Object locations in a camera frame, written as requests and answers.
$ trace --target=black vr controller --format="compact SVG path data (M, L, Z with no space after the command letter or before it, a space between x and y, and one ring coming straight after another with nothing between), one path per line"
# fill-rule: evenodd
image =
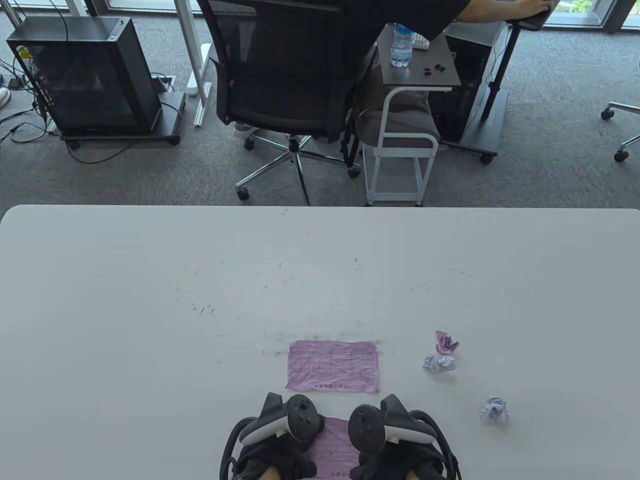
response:
M435 430L414 419L398 397L389 395L380 402L380 408L360 405L349 418L349 439L357 450L375 455L385 442L397 444L400 440L416 444L432 444Z
M357 450L370 456L378 455L386 442L437 442L447 471L446 478L461 478L458 460L436 422L421 410L408 412L393 394L380 402L380 408L363 404L353 410L349 418L349 439Z
M296 394L283 403L281 395L269 392L260 416L240 420L229 435L222 456L220 480L228 480L229 465L236 463L232 455L238 440L246 447L272 435L280 437L290 433L296 440L306 442L313 439L320 428L320 415L309 398Z

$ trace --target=gray carpet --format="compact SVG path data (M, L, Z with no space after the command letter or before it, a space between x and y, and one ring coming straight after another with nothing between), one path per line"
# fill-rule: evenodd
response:
M177 75L183 90L189 61L175 17L138 15L134 23L151 71ZM209 37L196 20L201 39ZM3 38L11 31L0 16ZM524 32L508 68L510 92L502 147L490 166L475 154L450 149L436 157L428 190L433 207L640 207L640 145L626 163L612 154L640 132L640 117L624 112L606 124L600 110L608 100L639 102L636 34L575 31ZM4 42L0 57L10 60ZM214 77L214 67L209 67ZM28 108L31 97L14 93L0 118ZM233 183L276 156L257 145L245 151L209 107L204 126L193 127L196 101L189 98L178 147L138 145L106 163L71 159L58 138L47 136L0 150L0 216L17 204L241 205ZM0 136L19 119L0 127ZM27 137L32 132L24 131ZM338 154L337 144L312 145ZM113 153L104 145L77 155L96 160ZM328 164L305 163L314 205L362 205L364 179L351 180ZM249 185L250 205L301 205L293 166Z

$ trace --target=white crumpled paper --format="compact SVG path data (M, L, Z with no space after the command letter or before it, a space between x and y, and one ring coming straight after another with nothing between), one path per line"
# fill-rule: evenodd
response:
M480 422L483 425L505 426L509 422L507 401L504 397L491 397L480 409Z
M432 354L428 355L427 358L424 359L422 366L429 372L436 374L455 370L457 364L456 359L452 356L441 356L440 358L435 358Z

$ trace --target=water bottle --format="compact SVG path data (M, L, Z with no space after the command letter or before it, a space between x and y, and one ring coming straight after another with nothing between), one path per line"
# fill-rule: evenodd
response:
M396 24L394 46L391 47L391 65L398 68L408 67L413 54L415 33L404 25Z

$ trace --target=computer case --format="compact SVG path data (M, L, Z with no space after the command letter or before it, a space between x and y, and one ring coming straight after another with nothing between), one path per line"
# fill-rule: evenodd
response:
M162 105L131 18L29 16L7 43L64 135L153 130Z
M498 39L505 25L504 22L456 22L445 30L460 86L450 92L429 94L429 107L442 141L457 143L462 139L469 118L482 102L486 91L483 84L490 81L492 69L495 74L500 63L499 56L504 46Z

